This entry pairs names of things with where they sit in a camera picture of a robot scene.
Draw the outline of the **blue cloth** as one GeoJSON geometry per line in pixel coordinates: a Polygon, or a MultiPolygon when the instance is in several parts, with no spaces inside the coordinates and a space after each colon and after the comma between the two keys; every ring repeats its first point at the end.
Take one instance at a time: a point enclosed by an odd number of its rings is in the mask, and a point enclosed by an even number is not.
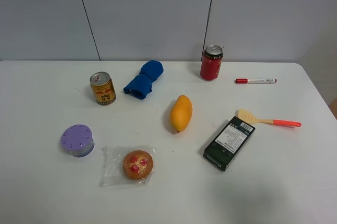
{"type": "Polygon", "coordinates": [[[123,88],[125,94],[143,100],[152,92],[152,83],[155,82],[164,72],[161,62],[150,60],[145,63],[137,76],[123,88]]]}

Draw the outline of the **yellow mango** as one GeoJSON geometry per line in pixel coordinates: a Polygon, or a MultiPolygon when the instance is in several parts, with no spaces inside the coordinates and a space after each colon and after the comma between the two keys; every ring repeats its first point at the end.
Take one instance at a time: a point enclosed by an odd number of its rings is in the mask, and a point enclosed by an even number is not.
{"type": "Polygon", "coordinates": [[[184,131],[190,123],[192,112],[193,106],[190,99],[185,95],[180,95],[170,113],[170,122],[174,130],[178,133],[184,131]]]}

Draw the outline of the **red soda can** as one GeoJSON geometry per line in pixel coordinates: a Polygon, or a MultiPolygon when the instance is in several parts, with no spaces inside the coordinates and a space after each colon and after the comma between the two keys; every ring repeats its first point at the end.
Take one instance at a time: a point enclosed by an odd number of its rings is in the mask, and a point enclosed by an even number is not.
{"type": "Polygon", "coordinates": [[[222,60],[223,51],[220,46],[207,46],[202,56],[200,76],[207,81],[218,78],[222,60]]]}

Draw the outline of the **gold energy drink can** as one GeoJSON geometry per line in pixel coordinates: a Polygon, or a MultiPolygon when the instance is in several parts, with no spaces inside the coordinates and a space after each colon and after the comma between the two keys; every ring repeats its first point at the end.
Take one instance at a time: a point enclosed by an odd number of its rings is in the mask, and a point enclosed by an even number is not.
{"type": "Polygon", "coordinates": [[[95,100],[100,105],[109,105],[116,100],[116,93],[110,75],[97,72],[90,77],[90,86],[95,100]]]}

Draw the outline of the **red capped white marker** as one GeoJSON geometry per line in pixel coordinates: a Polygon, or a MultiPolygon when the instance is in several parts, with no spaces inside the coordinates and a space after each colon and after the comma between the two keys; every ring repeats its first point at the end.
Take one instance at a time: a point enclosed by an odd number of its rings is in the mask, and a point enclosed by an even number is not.
{"type": "Polygon", "coordinates": [[[265,79],[237,78],[234,82],[236,84],[275,84],[277,82],[277,79],[276,78],[265,78],[265,79]]]}

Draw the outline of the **black printed box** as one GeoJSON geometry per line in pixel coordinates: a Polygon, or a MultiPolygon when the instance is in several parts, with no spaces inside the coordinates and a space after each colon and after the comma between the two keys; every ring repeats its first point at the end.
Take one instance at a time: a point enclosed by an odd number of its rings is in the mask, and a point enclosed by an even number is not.
{"type": "Polygon", "coordinates": [[[255,128],[234,116],[204,149],[203,157],[220,171],[226,171],[255,128]]]}

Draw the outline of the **wrapped orange pastry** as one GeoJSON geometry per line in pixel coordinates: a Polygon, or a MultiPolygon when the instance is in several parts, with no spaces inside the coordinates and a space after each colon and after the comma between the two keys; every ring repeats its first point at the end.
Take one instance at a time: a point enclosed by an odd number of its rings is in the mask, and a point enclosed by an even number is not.
{"type": "Polygon", "coordinates": [[[106,146],[102,151],[101,187],[143,186],[154,173],[156,151],[150,146],[106,146]]]}

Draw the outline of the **purple lidded round container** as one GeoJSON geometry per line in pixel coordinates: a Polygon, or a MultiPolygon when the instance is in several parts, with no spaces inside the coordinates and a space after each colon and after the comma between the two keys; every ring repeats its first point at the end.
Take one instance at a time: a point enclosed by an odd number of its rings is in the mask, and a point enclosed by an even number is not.
{"type": "Polygon", "coordinates": [[[81,124],[66,129],[61,135],[60,144],[64,151],[76,158],[87,156],[95,146],[92,131],[81,124]]]}

